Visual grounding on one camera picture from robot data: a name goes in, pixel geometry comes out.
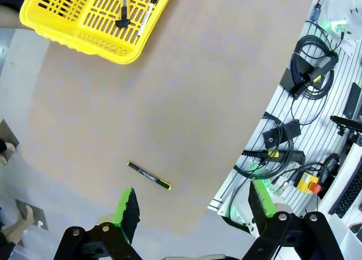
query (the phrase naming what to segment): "keyboard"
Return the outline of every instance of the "keyboard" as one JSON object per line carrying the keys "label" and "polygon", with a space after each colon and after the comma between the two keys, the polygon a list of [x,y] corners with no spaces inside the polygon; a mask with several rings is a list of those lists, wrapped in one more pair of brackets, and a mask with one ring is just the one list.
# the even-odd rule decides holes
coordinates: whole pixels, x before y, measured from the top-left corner
{"label": "keyboard", "polygon": [[328,214],[337,214],[340,218],[346,214],[351,207],[358,194],[362,190],[362,160],[356,167],[347,185],[344,187],[343,192],[338,197]]}

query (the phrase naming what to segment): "bolt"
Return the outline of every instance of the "bolt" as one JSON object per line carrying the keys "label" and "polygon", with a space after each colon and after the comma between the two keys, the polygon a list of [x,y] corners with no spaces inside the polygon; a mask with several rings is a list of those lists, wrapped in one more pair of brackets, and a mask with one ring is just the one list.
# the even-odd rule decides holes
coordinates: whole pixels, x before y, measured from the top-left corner
{"label": "bolt", "polygon": [[286,215],[286,214],[280,214],[280,215],[278,216],[278,219],[281,220],[281,221],[284,221],[284,220],[287,219],[287,215]]}
{"label": "bolt", "polygon": [[80,233],[79,229],[74,229],[74,230],[73,230],[73,235],[74,235],[74,236],[79,235],[79,233]]}
{"label": "bolt", "polygon": [[316,222],[317,219],[318,219],[316,215],[311,215],[309,218],[310,218],[311,221],[313,221],[313,222]]}

